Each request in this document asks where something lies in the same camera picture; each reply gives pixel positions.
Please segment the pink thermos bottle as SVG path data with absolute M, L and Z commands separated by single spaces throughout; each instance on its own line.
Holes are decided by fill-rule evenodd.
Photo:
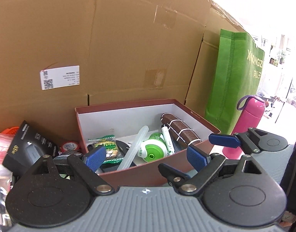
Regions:
M 224 134 L 246 132 L 256 128 L 264 114 L 265 102 L 256 95 L 246 95 L 237 102 L 225 99 L 220 116 L 220 130 Z

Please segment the brown tied roll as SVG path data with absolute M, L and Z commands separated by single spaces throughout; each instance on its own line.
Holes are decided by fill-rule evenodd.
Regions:
M 163 113 L 160 117 L 162 124 L 168 127 L 169 133 L 174 141 L 183 148 L 190 145 L 198 145 L 202 139 L 184 121 L 171 113 Z

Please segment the pink zip bags pack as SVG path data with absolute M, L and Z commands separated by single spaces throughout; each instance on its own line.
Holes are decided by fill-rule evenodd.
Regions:
M 7 154 L 14 136 L 0 133 L 0 187 L 9 191 L 12 180 L 12 172 L 3 166 L 3 161 Z

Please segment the black charger box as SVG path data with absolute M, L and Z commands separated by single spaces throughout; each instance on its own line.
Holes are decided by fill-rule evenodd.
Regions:
M 7 150 L 3 166 L 14 176 L 21 177 L 45 154 L 58 156 L 59 146 L 23 121 Z

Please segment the red tape roll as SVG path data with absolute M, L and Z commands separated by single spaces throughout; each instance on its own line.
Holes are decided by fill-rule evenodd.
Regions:
M 75 141 L 64 142 L 60 147 L 61 152 L 78 151 L 79 144 Z

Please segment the white tube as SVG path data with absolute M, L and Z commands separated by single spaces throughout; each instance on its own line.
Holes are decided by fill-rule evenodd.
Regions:
M 163 137 L 164 137 L 164 140 L 166 143 L 167 152 L 169 155 L 173 155 L 175 153 L 175 150 L 174 150 L 174 146 L 172 144 L 172 140 L 171 140 L 171 136 L 170 136 L 168 127 L 165 124 L 163 124 L 161 127 L 161 130 L 162 130 L 162 134 L 163 134 Z

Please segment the green non-woven bag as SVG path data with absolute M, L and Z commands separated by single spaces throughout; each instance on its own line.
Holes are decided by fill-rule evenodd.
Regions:
M 255 95 L 264 66 L 265 52 L 247 32 L 220 30 L 216 73 L 205 119 L 221 133 L 230 134 L 238 118 L 238 101 Z

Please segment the green white round container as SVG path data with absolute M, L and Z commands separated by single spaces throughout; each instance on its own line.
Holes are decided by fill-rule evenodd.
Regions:
M 160 132 L 154 132 L 151 136 L 141 143 L 137 156 L 145 162 L 152 162 L 168 156 L 166 143 Z

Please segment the green snack packet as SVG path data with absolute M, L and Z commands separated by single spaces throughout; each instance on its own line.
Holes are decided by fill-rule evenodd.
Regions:
M 105 160 L 103 165 L 120 164 L 122 162 L 124 155 L 120 152 L 114 135 L 88 139 L 88 141 L 89 143 L 92 143 L 93 148 L 98 146 L 105 147 Z

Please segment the dark red shoe box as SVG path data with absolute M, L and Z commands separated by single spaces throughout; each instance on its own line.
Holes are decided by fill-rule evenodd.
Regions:
M 111 103 L 75 109 L 83 148 L 97 144 L 98 138 L 114 135 L 130 145 L 125 161 L 100 177 L 115 189 L 119 186 L 159 186 L 167 183 L 158 170 L 160 163 L 181 172 L 193 169 L 187 152 L 209 154 L 210 134 L 220 130 L 176 100 L 150 100 Z

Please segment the translucent plastic stick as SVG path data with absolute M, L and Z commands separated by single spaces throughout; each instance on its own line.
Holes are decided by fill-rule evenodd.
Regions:
M 141 147 L 141 143 L 143 142 L 144 138 L 146 137 L 149 131 L 148 126 L 143 126 L 137 135 L 135 136 L 131 147 L 129 148 L 128 152 L 126 153 L 125 157 L 121 161 L 120 165 L 118 166 L 118 171 L 128 169 L 133 162 L 135 156 L 137 155 L 138 150 Z

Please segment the white shipping label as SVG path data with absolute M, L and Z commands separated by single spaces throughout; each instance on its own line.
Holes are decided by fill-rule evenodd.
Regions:
M 41 89 L 49 90 L 80 84 L 80 67 L 69 66 L 40 71 Z

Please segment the large cardboard box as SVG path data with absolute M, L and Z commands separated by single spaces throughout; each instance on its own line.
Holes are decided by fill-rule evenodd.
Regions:
M 79 106 L 207 102 L 221 29 L 243 28 L 211 0 L 0 0 L 0 131 L 33 124 L 78 137 Z M 40 71 L 79 66 L 80 84 L 42 90 Z

